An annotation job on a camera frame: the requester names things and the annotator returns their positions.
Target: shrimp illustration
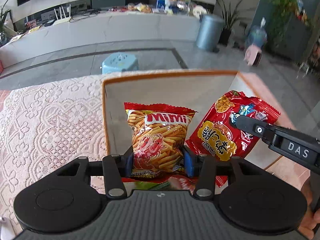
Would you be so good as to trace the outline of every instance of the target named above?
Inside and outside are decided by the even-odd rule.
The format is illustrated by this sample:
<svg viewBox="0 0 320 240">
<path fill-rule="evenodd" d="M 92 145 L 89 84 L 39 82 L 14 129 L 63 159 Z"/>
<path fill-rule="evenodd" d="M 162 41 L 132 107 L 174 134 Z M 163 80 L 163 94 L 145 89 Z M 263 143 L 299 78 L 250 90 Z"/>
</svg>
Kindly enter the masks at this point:
<svg viewBox="0 0 320 240">
<path fill-rule="evenodd" d="M 161 133 L 153 136 L 145 135 L 134 153 L 133 164 L 139 170 L 151 170 L 153 165 L 149 164 L 151 157 L 160 154 L 163 146 L 163 135 Z"/>
</svg>

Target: mimi snack bag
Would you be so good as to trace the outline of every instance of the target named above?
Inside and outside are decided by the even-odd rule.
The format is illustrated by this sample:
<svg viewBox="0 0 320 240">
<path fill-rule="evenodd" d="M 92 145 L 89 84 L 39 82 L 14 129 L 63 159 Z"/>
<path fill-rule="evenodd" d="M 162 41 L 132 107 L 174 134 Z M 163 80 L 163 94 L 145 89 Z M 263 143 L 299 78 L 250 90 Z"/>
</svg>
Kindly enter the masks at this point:
<svg viewBox="0 0 320 240">
<path fill-rule="evenodd" d="M 233 90 L 211 107 L 186 144 L 197 155 L 211 154 L 219 161 L 228 161 L 232 155 L 246 157 L 259 138 L 236 128 L 240 115 L 273 124 L 280 113 L 257 97 Z M 225 176 L 216 177 L 219 187 L 226 181 Z"/>
<path fill-rule="evenodd" d="M 195 111 L 165 104 L 124 103 L 132 128 L 132 176 L 153 179 L 163 172 L 183 172 L 179 150 Z"/>
</svg>

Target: snack pile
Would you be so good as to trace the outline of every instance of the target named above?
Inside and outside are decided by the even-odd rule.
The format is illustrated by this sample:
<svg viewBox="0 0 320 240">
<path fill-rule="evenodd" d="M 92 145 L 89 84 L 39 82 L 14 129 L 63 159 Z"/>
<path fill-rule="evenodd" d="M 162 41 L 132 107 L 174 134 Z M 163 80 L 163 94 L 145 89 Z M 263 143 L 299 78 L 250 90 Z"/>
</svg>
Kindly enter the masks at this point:
<svg viewBox="0 0 320 240">
<path fill-rule="evenodd" d="M 184 145 L 195 111 L 165 104 L 124 103 L 132 127 L 132 176 L 152 179 L 163 172 L 183 172 Z"/>
<path fill-rule="evenodd" d="M 280 113 L 257 97 L 233 90 L 211 107 L 186 144 L 197 155 L 211 154 L 218 161 L 228 161 L 233 155 L 246 157 L 259 138 L 236 128 L 240 115 L 273 124 Z M 221 187 L 226 181 L 227 177 L 217 176 L 216 184 Z"/>
</svg>

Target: gray ribbed surface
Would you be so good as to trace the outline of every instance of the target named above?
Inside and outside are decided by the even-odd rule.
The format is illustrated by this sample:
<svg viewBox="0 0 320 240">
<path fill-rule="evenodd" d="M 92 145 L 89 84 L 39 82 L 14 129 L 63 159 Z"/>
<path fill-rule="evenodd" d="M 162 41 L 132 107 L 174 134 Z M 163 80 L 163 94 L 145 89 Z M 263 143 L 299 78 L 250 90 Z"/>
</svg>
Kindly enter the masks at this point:
<svg viewBox="0 0 320 240">
<path fill-rule="evenodd" d="M 233 240 L 305 239 L 292 231 L 280 236 L 257 236 L 233 228 L 212 203 L 193 199 L 188 191 L 135 190 L 125 199 L 110 202 L 103 214 L 90 225 L 64 235 L 45 236 L 24 231 L 17 240 Z"/>
</svg>

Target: gray tile floor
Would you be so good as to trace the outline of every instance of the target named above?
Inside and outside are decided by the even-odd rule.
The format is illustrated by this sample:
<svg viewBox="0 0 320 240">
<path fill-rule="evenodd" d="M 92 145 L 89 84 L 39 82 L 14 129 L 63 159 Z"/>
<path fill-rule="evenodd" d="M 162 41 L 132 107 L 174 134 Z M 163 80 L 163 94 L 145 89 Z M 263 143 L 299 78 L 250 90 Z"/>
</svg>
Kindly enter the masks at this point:
<svg viewBox="0 0 320 240">
<path fill-rule="evenodd" d="M 101 73 L 101 63 L 111 50 L 130 50 L 141 70 L 181 68 L 170 50 L 176 49 L 189 69 L 220 69 L 254 72 L 269 87 L 298 130 L 320 137 L 320 82 L 312 75 L 297 76 L 293 64 L 263 54 L 258 67 L 247 66 L 244 53 L 220 47 L 219 53 L 202 51 L 192 42 L 123 41 L 64 49 L 20 62 L 0 75 L 0 90 L 13 90 L 72 77 Z"/>
</svg>

